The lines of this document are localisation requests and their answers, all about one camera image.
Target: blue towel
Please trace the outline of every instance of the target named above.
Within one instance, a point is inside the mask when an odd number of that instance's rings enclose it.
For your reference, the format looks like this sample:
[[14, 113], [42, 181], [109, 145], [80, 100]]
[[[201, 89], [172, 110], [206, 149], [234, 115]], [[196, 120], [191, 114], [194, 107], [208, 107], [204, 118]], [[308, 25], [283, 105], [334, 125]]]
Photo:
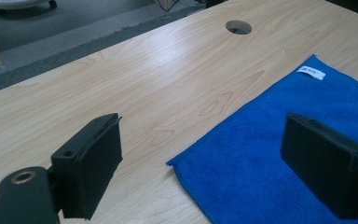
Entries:
[[[297, 72], [308, 66], [323, 80]], [[339, 220], [281, 159], [286, 114], [318, 119], [358, 142], [358, 81], [309, 57], [167, 164], [213, 223]]]

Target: white label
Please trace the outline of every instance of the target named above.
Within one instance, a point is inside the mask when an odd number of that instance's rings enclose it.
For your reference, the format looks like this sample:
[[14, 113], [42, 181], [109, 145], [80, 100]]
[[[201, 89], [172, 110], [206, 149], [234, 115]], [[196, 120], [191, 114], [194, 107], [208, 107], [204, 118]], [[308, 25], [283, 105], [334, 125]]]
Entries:
[[297, 70], [297, 72], [308, 74], [318, 80], [323, 80], [326, 76], [325, 73], [308, 66], [302, 66], [300, 69]]

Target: table surface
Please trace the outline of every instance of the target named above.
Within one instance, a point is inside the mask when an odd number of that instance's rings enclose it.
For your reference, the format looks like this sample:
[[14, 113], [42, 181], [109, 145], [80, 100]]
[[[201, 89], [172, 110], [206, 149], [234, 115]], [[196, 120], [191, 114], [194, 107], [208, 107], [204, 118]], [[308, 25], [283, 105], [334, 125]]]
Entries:
[[[234, 35], [231, 20], [253, 31]], [[0, 91], [0, 180], [48, 168], [85, 124], [117, 112], [124, 160], [91, 223], [208, 222], [165, 162], [311, 54], [358, 80], [358, 14], [323, 0], [230, 0], [23, 81]]]

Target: screw hole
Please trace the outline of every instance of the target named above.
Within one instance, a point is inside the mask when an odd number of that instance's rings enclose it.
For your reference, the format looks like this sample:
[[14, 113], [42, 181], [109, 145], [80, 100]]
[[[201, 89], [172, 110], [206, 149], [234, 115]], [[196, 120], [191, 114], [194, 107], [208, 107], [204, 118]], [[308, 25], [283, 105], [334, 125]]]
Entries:
[[33, 179], [36, 176], [36, 172], [35, 171], [25, 171], [22, 172], [16, 176], [14, 176], [11, 179], [11, 183], [13, 184], [23, 184], [26, 183], [28, 181], [30, 181], [31, 179]]
[[66, 156], [66, 157], [70, 157], [70, 156], [74, 155], [74, 152], [73, 151], [66, 151], [66, 152], [63, 153], [63, 155]]

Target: white object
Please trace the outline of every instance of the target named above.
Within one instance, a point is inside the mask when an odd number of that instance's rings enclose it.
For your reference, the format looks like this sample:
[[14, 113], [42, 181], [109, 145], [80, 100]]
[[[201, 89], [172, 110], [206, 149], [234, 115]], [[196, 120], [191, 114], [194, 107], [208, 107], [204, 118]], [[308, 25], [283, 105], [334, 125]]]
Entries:
[[52, 8], [57, 7], [55, 0], [0, 0], [0, 9], [22, 9], [27, 7], [34, 7], [44, 2], [49, 2]]
[[318, 80], [323, 80], [326, 76], [325, 73], [319, 71], [318, 69], [314, 69], [308, 66], [302, 66], [300, 69], [297, 70], [297, 72], [308, 74]]

